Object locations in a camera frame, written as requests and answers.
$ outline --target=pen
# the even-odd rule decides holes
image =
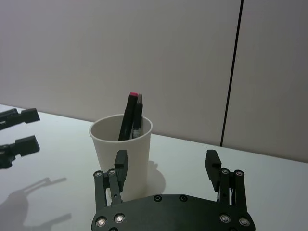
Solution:
[[[142,94],[139,94],[134,112],[133,138],[139,137],[141,133],[142,108]]]
[[[134,108],[136,106],[138,94],[131,92],[128,97],[125,113],[122,120],[119,141],[126,141],[130,138],[134,119]]]

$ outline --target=table surface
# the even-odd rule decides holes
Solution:
[[[0,112],[12,107],[1,105]],[[40,152],[0,170],[1,231],[89,231],[100,169],[91,122],[39,114],[41,121],[0,132],[1,144],[36,135]],[[245,172],[248,212],[257,230],[306,230],[308,164],[213,145],[151,136],[148,195],[217,198],[204,167],[207,149],[222,166]]]

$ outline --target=gray wall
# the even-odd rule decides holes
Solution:
[[[223,146],[308,162],[307,9],[244,1]]]
[[[2,0],[0,103],[219,144],[240,0]],[[308,3],[245,0],[223,146],[308,162]]]
[[[85,120],[142,92],[154,132],[219,144],[239,0],[2,0],[0,103]]]

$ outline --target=bolt head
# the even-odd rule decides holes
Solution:
[[[106,219],[105,218],[100,218],[97,220],[96,225],[98,227],[104,226],[106,224]]]
[[[241,171],[236,171],[235,174],[236,174],[237,176],[242,176],[242,175],[243,175],[243,172],[241,172]]]
[[[243,226],[249,226],[249,225],[250,225],[249,220],[247,220],[246,218],[241,218],[241,219],[239,219],[239,222],[240,222],[240,224],[243,225]]]
[[[162,197],[161,197],[160,195],[155,195],[155,196],[154,196],[154,200],[155,200],[156,202],[160,202],[160,201],[162,200]]]
[[[223,169],[221,172],[222,172],[223,174],[228,174],[228,173],[229,173],[229,171],[228,171],[227,169]]]
[[[220,215],[220,220],[224,223],[230,223],[231,222],[231,218],[226,214]]]
[[[125,219],[124,215],[122,215],[122,214],[116,215],[115,223],[120,224],[120,223],[122,223],[124,221],[124,219]]]
[[[110,175],[113,175],[113,174],[115,174],[115,172],[116,172],[116,171],[114,171],[114,170],[110,170],[108,173],[109,173]]]

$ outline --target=white paper cup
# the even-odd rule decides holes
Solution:
[[[127,141],[117,141],[123,114],[105,117],[96,121],[89,130],[93,139],[98,161],[103,172],[115,168],[116,154],[127,150],[128,172],[121,197],[130,201],[144,196],[147,187],[147,169],[150,151],[152,122],[143,117],[141,136]]]

